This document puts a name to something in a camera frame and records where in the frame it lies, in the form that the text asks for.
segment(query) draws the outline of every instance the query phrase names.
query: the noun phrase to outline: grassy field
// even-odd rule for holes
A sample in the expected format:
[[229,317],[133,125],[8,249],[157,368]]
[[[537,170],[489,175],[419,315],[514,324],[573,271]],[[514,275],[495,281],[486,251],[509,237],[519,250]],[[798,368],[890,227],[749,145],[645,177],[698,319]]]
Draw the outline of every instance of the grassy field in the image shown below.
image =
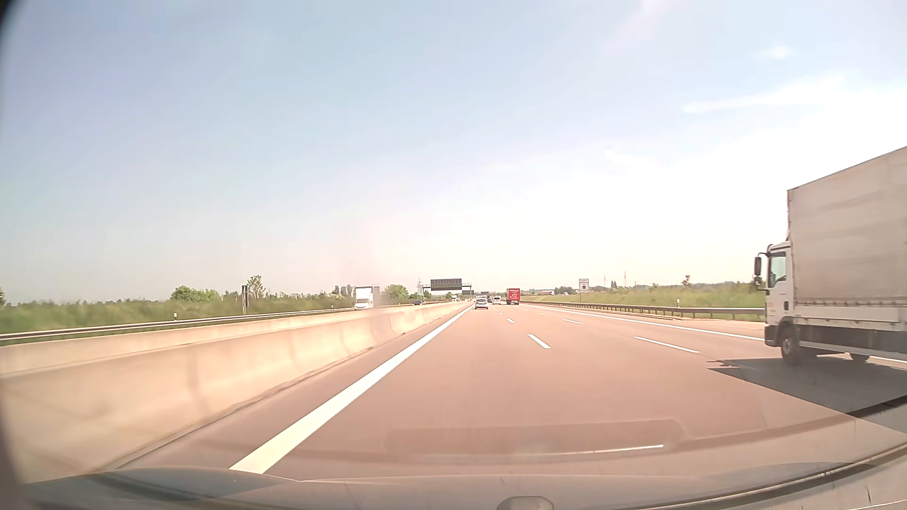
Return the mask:
[[[340,309],[352,306],[350,298],[331,298],[321,295],[304,298],[275,297],[253,299],[249,304],[247,314]],[[230,298],[211,301],[127,299],[97,303],[22,303],[0,307],[0,333],[173,320],[174,312],[177,314],[177,319],[202,319],[240,315],[242,306],[238,300]]]
[[[558,296],[523,296],[525,301],[561,301],[583,303],[606,303],[623,305],[649,305],[675,307],[680,299],[681,307],[692,308],[762,308],[766,295],[752,291],[746,283],[698,285],[692,289],[682,286],[658,287],[657,289],[617,289],[606,292]],[[755,319],[755,316],[738,316],[739,319]]]

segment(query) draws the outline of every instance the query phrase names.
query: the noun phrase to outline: box truck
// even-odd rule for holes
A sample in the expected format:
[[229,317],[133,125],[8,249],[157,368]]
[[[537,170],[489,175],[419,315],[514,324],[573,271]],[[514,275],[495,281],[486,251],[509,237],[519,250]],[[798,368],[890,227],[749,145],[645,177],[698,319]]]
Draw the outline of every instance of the box truck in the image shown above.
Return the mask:
[[767,261],[766,344],[907,361],[907,147],[787,192],[787,240]]
[[367,285],[353,288],[353,308],[371,309],[378,304],[378,297],[381,295],[381,287],[378,285]]
[[520,290],[519,289],[507,289],[507,304],[508,305],[519,305],[520,304]]

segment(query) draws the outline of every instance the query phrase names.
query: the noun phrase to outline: sky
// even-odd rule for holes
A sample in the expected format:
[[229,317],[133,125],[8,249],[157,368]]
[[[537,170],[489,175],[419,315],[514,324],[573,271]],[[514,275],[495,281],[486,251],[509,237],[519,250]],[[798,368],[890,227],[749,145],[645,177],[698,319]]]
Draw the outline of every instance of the sky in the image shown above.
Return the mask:
[[907,145],[905,47],[896,0],[25,0],[0,288],[746,281]]

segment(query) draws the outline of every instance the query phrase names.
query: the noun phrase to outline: highway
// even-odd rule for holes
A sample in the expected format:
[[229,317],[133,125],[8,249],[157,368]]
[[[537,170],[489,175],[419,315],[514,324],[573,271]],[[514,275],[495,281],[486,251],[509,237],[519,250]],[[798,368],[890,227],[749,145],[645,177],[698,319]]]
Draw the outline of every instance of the highway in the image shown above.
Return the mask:
[[527,302],[468,308],[125,466],[297,480],[705,476],[812,469],[907,441],[906,417],[876,414],[907,395],[907,364],[830,356],[788,367],[762,327]]

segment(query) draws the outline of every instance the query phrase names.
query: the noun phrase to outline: metal guardrail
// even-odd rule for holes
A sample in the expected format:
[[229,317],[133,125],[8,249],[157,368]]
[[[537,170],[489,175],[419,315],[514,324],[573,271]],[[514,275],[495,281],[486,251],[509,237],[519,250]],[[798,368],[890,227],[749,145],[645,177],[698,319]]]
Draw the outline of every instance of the metal guardrail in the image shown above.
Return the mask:
[[229,317],[211,317],[205,319],[184,319],[184,320],[162,320],[160,322],[138,322],[135,324],[109,324],[106,326],[88,326],[85,328],[68,328],[68,329],[43,329],[37,331],[20,331],[17,333],[0,334],[0,342],[8,340],[19,340],[24,338],[45,338],[45,337],[65,337],[69,335],[83,335],[89,333],[107,333],[114,331],[128,331],[131,329],[179,329],[190,326],[201,326],[204,324],[216,324],[219,322],[245,322],[262,319],[280,319],[284,317],[296,317],[300,315],[321,315],[327,313],[336,313],[340,311],[350,311],[349,309],[315,309],[304,311],[284,311],[278,313],[259,313],[256,315],[234,315]]
[[726,314],[730,315],[731,319],[736,319],[737,315],[765,315],[765,309],[713,309],[713,308],[681,308],[681,307],[647,307],[644,305],[614,305],[607,303],[573,303],[573,302],[564,302],[564,301],[532,301],[525,299],[523,302],[532,303],[536,305],[552,305],[560,306],[567,308],[577,308],[577,309],[601,309],[607,311],[623,311],[629,313],[653,313],[655,315],[667,316],[670,312],[672,317],[676,317],[678,314],[680,317],[685,317],[685,314],[689,314],[693,319],[696,318],[697,314],[708,314],[711,319],[715,314]]

